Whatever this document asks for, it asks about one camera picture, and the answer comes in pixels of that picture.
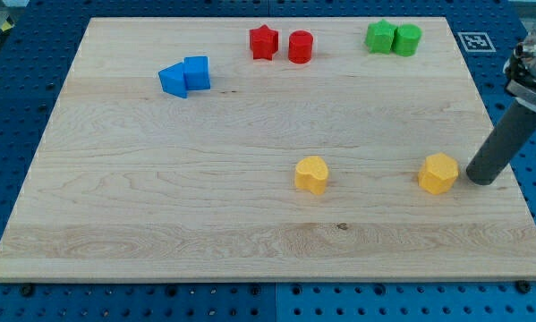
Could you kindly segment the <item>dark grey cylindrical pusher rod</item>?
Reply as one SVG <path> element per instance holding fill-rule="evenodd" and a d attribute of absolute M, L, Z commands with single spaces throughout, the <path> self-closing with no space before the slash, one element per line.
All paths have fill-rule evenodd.
<path fill-rule="evenodd" d="M 468 178 L 492 184 L 535 131 L 536 106 L 514 100 L 466 167 Z"/>

